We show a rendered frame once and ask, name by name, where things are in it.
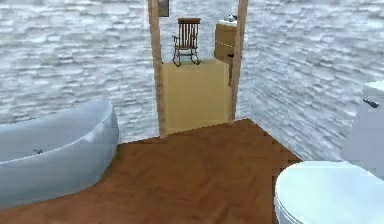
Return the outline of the brown wooden rocking chair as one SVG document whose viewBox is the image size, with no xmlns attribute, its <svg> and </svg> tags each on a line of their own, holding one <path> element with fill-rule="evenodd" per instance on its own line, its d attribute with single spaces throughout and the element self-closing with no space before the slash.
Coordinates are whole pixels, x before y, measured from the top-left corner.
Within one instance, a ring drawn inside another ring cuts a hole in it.
<svg viewBox="0 0 384 224">
<path fill-rule="evenodd" d="M 199 65 L 198 57 L 198 34 L 200 18 L 178 18 L 178 34 L 173 36 L 174 53 L 172 62 L 176 67 L 181 66 L 181 58 L 189 57 L 191 62 Z"/>
</svg>

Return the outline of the tan wooden cupboard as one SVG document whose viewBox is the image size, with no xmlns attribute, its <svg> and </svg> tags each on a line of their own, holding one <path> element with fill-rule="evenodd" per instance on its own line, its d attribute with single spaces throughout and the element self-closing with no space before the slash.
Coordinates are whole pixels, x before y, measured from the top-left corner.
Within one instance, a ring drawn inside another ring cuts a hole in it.
<svg viewBox="0 0 384 224">
<path fill-rule="evenodd" d="M 231 86 L 235 49 L 236 26 L 217 23 L 215 28 L 214 57 L 229 65 L 228 86 Z"/>
</svg>

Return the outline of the white bathtub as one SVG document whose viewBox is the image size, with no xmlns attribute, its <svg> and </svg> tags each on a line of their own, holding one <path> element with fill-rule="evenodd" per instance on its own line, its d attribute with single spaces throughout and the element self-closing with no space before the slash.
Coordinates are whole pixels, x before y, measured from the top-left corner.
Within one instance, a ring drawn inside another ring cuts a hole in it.
<svg viewBox="0 0 384 224">
<path fill-rule="evenodd" d="M 77 193 L 100 181 L 117 149 L 113 104 L 0 124 L 0 210 Z"/>
</svg>

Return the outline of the white toilet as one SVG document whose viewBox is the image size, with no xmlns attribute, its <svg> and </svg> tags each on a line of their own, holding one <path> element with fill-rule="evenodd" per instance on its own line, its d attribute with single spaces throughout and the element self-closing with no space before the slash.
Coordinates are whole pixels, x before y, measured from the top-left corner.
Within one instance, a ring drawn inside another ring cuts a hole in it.
<svg viewBox="0 0 384 224">
<path fill-rule="evenodd" d="M 295 163 L 278 175 L 278 224 L 384 224 L 384 80 L 364 85 L 341 157 Z"/>
</svg>

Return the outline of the tan wooden door frame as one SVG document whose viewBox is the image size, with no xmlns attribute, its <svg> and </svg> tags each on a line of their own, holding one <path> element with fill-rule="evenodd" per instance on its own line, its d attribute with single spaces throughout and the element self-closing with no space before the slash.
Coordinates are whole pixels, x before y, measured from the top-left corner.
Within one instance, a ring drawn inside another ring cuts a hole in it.
<svg viewBox="0 0 384 224">
<path fill-rule="evenodd" d="M 148 20 L 150 27 L 151 49 L 153 58 L 153 71 L 156 91 L 156 106 L 158 116 L 158 130 L 161 138 L 165 138 L 167 133 L 164 84 L 162 78 L 162 54 L 159 28 L 159 0 L 147 0 Z M 236 105 L 238 101 L 239 79 L 241 75 L 242 51 L 247 20 L 248 0 L 238 0 L 238 21 L 235 36 L 235 49 L 232 66 L 231 78 L 231 106 L 228 108 L 228 123 L 232 124 L 236 117 Z"/>
</svg>

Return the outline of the framed wall picture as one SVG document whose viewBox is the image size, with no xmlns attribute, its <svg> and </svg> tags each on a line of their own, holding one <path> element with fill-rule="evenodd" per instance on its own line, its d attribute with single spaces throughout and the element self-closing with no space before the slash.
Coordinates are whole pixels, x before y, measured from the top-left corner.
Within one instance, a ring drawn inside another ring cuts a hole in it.
<svg viewBox="0 0 384 224">
<path fill-rule="evenodd" d="M 169 16 L 169 0 L 158 0 L 158 14 L 160 17 Z"/>
</svg>

